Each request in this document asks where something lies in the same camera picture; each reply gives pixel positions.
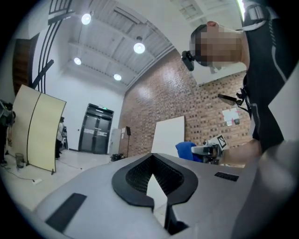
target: trash can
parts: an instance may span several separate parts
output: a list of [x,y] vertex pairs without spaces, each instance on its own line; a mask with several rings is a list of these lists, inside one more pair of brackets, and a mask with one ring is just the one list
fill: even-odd
[[24,155],[16,153],[15,154],[15,162],[17,164],[18,168],[23,168],[24,167]]

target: black door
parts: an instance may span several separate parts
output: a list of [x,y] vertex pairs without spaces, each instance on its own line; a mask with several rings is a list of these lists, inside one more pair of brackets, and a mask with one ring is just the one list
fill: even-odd
[[84,122],[80,151],[107,154],[111,119],[86,114]]
[[96,137],[94,144],[95,154],[106,154],[108,148],[109,131],[111,126],[111,120],[103,117],[99,117],[96,128]]
[[87,114],[81,131],[80,151],[93,153],[93,141],[96,134],[95,128],[98,122],[96,115]]

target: black shirt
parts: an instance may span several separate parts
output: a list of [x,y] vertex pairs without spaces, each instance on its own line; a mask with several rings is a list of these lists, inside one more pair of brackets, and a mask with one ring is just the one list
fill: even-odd
[[[245,15],[244,26],[254,23],[246,19]],[[243,84],[256,125],[253,138],[260,140],[263,152],[284,140],[268,105],[284,86],[298,61],[283,27],[281,19],[273,19],[267,20],[258,29],[245,31],[250,63]]]

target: floor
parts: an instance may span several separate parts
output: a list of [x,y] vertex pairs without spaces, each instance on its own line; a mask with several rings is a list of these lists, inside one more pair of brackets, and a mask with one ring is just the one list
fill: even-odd
[[[56,160],[56,173],[35,166],[24,166],[17,170],[14,157],[6,155],[7,169],[0,168],[0,176],[11,198],[16,202],[33,210],[47,195],[80,174],[81,172],[102,164],[110,163],[109,155],[95,155],[64,150],[59,160]],[[32,180],[18,177],[42,179],[36,185]]]

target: brick wall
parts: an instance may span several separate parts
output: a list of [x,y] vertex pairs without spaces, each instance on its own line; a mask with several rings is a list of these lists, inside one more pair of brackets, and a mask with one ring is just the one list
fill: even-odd
[[[185,116],[185,141],[201,145],[223,134],[228,146],[248,142],[250,119],[240,110],[240,124],[228,127],[222,110],[231,108],[217,98],[220,93],[235,97],[245,72],[197,85],[174,50],[149,69],[126,93],[119,128],[131,127],[129,156],[149,153],[158,121]],[[121,139],[120,153],[127,155],[128,137]]]

